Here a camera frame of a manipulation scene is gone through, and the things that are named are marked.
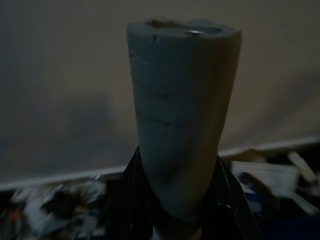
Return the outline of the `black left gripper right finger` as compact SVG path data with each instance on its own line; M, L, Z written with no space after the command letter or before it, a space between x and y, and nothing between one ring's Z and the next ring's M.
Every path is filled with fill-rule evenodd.
M263 237L236 177L217 156L200 218L202 240L261 240Z

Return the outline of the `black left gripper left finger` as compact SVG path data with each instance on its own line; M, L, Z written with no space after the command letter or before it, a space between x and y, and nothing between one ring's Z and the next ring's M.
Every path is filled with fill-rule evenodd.
M122 173L107 218L108 240L151 240L159 201L142 165L138 146Z

